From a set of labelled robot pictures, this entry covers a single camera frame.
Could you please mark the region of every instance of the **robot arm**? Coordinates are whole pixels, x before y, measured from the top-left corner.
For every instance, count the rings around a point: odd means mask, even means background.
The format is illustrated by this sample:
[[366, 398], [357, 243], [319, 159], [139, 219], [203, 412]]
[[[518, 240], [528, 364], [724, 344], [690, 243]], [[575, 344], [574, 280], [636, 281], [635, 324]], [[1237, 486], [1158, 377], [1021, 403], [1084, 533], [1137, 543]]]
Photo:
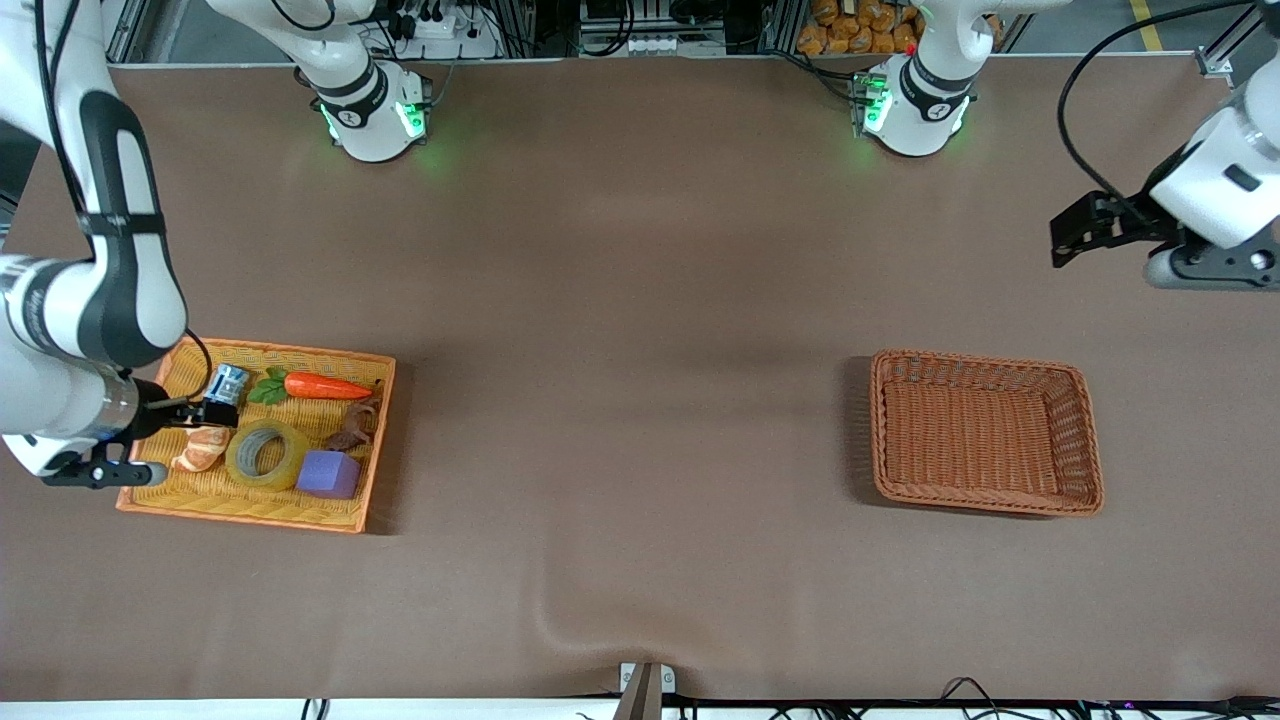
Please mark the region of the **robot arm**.
[[1033, 13], [1071, 0], [913, 0], [924, 36], [910, 58], [895, 55], [870, 70], [884, 77], [881, 101], [859, 109], [859, 126], [890, 150], [932, 155], [960, 129], [970, 88], [991, 56], [993, 36], [983, 15]]
[[209, 0], [284, 51], [320, 96], [329, 135], [366, 163], [390, 160], [426, 137], [430, 88], [392, 61], [375, 61], [356, 28], [374, 0]]
[[[1280, 0], [1260, 1], [1280, 37]], [[1094, 191], [1050, 224], [1053, 266], [1080, 252], [1138, 241], [1149, 255], [1147, 282], [1181, 290], [1280, 290], [1280, 54], [1196, 131], [1130, 197]]]
[[0, 117], [60, 149], [92, 249], [79, 261], [0, 255], [0, 434], [46, 482], [157, 482], [163, 468], [110, 462], [105, 446], [160, 427], [140, 410], [164, 392], [124, 370], [169, 350], [187, 310], [146, 138], [106, 72], [99, 4], [0, 0]]

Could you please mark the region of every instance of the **woven tray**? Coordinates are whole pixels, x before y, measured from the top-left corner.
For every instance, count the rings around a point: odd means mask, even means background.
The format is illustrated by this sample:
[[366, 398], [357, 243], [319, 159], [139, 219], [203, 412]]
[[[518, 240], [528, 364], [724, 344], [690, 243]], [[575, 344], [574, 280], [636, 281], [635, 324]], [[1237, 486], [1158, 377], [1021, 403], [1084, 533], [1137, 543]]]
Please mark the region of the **woven tray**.
[[884, 497], [1034, 515], [1102, 509], [1093, 406], [1070, 365], [884, 350], [870, 405]]
[[[292, 345], [269, 345], [236, 340], [206, 340], [209, 352], [218, 363], [230, 363], [253, 373], [257, 382], [271, 365], [287, 370], [310, 370], [371, 386], [381, 380], [383, 402], [378, 413], [378, 428], [372, 445], [362, 445], [349, 454], [360, 462], [360, 480], [352, 500], [323, 500], [298, 491], [266, 492], [232, 482], [224, 460], [219, 460], [204, 473], [169, 470], [169, 477], [156, 487], [120, 488], [115, 507], [125, 512], [177, 515], [201, 520], [282, 525], [335, 533], [365, 532], [378, 456], [387, 430], [387, 409], [390, 405], [392, 386], [396, 380], [396, 360], [381, 355], [317, 350]], [[169, 395], [189, 393], [205, 375], [205, 359], [200, 348], [183, 340], [165, 355], [156, 373], [156, 382]], [[241, 405], [241, 424], [260, 418], [274, 418], [293, 425], [311, 441], [312, 448], [323, 448], [324, 439], [342, 429], [342, 418], [348, 400], [294, 400], [279, 405]], [[180, 429], [160, 430], [133, 446], [133, 460], [169, 464], [187, 445]], [[274, 465], [283, 456], [283, 448], [271, 443], [262, 450], [261, 462]]]

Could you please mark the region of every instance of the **empty wicker basket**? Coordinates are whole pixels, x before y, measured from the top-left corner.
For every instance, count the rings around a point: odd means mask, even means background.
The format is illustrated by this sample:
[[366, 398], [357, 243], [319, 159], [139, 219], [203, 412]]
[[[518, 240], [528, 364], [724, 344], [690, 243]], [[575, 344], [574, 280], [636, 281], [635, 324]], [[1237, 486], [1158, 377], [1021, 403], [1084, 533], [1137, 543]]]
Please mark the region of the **empty wicker basket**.
[[884, 497], [1034, 515], [1102, 509], [1093, 407], [1070, 365], [884, 350], [870, 405]]

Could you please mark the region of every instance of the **purple sponge block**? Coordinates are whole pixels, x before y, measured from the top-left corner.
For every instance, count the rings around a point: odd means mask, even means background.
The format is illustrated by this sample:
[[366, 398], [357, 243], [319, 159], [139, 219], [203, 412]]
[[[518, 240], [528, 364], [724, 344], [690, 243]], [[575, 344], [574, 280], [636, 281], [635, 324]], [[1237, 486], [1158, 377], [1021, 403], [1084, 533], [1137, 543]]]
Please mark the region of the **purple sponge block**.
[[360, 479], [360, 462], [335, 450], [308, 450], [302, 459], [297, 489], [329, 500], [351, 500]]

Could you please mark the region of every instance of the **brown table surface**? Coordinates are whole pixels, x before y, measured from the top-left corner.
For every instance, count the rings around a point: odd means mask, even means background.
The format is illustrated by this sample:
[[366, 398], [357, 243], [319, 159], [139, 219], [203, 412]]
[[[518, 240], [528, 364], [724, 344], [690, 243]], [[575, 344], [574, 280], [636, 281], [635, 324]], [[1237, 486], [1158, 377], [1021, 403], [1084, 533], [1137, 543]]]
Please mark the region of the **brown table surface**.
[[[192, 327], [399, 359], [375, 530], [124, 515], [0, 460], [0, 692], [1206, 698], [1280, 676], [1266, 295], [1053, 270], [1089, 190], [1066, 59], [1000, 58], [942, 154], [895, 158], [781, 61], [463, 67], [361, 165], [287, 69], [127, 70]], [[439, 78], [439, 68], [431, 69]], [[1100, 60], [1073, 113], [1121, 187], [1224, 95]], [[83, 252], [47, 152], [10, 252]], [[1083, 369], [1107, 506], [884, 507], [867, 357]]]

